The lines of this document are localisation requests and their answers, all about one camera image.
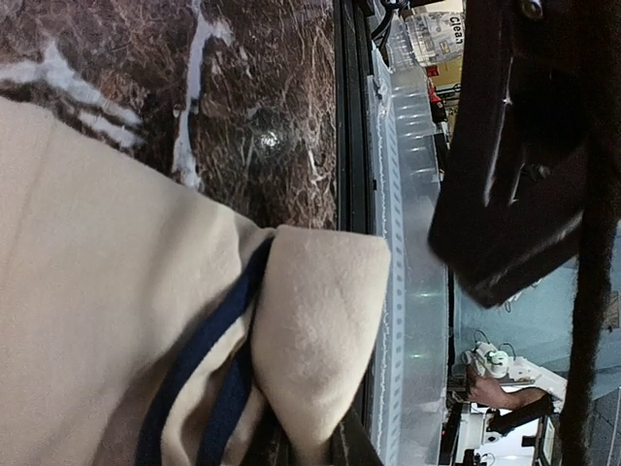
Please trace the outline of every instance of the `screw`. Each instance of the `screw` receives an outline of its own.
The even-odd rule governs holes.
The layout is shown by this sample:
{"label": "screw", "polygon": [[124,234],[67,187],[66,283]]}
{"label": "screw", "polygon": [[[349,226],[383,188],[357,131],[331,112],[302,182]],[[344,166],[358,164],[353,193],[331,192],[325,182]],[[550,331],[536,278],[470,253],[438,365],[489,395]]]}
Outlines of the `screw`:
{"label": "screw", "polygon": [[520,0],[522,13],[532,21],[543,19],[543,5],[541,0]]}

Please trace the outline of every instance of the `beige cloth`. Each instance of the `beige cloth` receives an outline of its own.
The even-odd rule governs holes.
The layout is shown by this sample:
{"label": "beige cloth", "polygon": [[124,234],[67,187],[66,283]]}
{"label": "beige cloth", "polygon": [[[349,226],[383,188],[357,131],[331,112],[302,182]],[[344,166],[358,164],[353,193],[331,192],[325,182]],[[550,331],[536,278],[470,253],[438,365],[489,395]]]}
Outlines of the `beige cloth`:
{"label": "beige cloth", "polygon": [[[0,167],[3,465],[132,464],[172,358],[274,234],[251,337],[257,384],[226,461],[239,462],[266,402],[299,462],[323,461],[373,349],[382,240],[259,229],[49,112],[4,99]],[[163,464],[192,464],[247,319],[183,388]]]}

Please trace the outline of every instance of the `marble tabletop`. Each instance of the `marble tabletop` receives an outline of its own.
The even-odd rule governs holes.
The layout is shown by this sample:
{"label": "marble tabletop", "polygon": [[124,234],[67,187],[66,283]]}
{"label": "marble tabletop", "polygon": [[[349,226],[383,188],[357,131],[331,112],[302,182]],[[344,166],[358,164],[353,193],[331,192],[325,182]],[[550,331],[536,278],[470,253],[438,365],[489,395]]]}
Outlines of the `marble tabletop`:
{"label": "marble tabletop", "polygon": [[0,95],[261,226],[336,225],[330,0],[2,0]]}

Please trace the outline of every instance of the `white cable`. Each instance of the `white cable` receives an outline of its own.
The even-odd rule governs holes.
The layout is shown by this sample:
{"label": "white cable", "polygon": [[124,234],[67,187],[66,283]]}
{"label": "white cable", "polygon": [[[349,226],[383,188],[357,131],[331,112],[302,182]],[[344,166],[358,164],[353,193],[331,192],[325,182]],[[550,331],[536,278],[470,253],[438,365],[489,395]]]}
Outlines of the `white cable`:
{"label": "white cable", "polygon": [[619,404],[621,404],[621,387],[617,388],[617,413],[614,415],[612,441],[610,442],[610,449],[608,450],[608,461],[605,463],[605,466],[610,466],[610,461],[612,461],[612,451],[614,450],[614,441],[617,438],[617,426],[619,424]]}

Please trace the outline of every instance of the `white machine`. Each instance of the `white machine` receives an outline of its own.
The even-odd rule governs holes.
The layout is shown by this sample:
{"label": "white machine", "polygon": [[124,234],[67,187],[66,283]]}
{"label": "white machine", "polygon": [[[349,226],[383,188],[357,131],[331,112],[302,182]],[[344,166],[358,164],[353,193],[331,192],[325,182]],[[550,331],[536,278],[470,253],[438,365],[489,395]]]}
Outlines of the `white machine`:
{"label": "white machine", "polygon": [[[524,357],[511,356],[489,342],[477,341],[473,349],[464,353],[464,362],[473,365],[482,377],[499,380],[503,387],[540,388],[551,395],[554,413],[560,413],[563,409],[567,381]],[[461,410],[455,451],[456,464],[465,462],[467,450],[479,449],[484,444],[498,442],[507,434],[506,425],[501,429],[494,428],[495,424],[497,425],[495,419],[500,416],[497,411],[488,409],[484,413],[474,412],[470,403],[464,403]],[[527,412],[522,417],[516,414],[508,422],[508,428],[512,430],[536,417],[537,414],[532,412]]]}

